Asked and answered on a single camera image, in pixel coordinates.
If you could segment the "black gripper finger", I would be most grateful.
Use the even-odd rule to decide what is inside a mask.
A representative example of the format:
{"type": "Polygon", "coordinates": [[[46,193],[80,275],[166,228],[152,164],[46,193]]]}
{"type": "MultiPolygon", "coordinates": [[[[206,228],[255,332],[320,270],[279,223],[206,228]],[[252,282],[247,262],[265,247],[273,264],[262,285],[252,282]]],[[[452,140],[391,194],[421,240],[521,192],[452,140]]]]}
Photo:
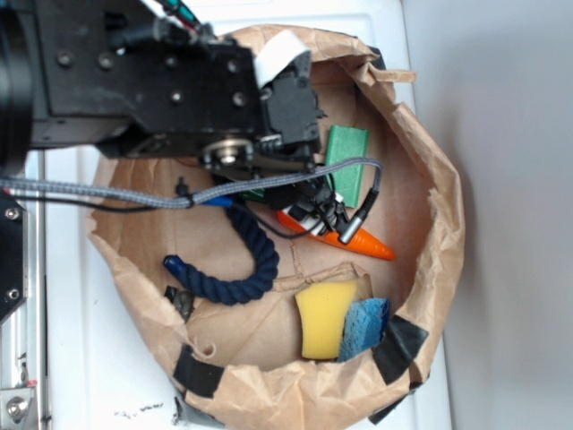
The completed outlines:
{"type": "Polygon", "coordinates": [[[310,221],[319,227],[319,233],[327,231],[343,234],[350,223],[343,199],[330,186],[325,176],[295,184],[295,219],[310,221]]]}
{"type": "Polygon", "coordinates": [[[294,219],[306,219],[309,214],[308,198],[295,185],[265,188],[265,203],[273,211],[286,211],[294,219]]]}

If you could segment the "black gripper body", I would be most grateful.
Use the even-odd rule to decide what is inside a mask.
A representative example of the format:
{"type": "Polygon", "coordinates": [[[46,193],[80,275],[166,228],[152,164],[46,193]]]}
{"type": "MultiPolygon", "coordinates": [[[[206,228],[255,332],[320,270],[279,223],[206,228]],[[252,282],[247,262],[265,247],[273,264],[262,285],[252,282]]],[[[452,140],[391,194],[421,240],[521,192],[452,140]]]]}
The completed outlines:
{"type": "Polygon", "coordinates": [[[261,89],[265,130],[260,137],[226,138],[199,157],[203,168],[231,179],[312,173],[321,148],[318,120],[325,116],[310,81],[312,55],[296,55],[261,89]]]}

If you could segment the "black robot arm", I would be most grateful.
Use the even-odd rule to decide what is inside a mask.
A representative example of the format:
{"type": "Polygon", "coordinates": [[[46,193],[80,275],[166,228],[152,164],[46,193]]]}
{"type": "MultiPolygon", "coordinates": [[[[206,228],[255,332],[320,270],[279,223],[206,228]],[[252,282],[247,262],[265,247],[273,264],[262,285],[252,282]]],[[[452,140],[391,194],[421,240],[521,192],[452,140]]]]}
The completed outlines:
{"type": "Polygon", "coordinates": [[[248,188],[278,176],[299,217],[353,232],[315,161],[322,115],[309,48],[281,31],[259,53],[217,37],[180,1],[1,4],[1,174],[33,150],[90,145],[111,159],[191,157],[248,188]]]}

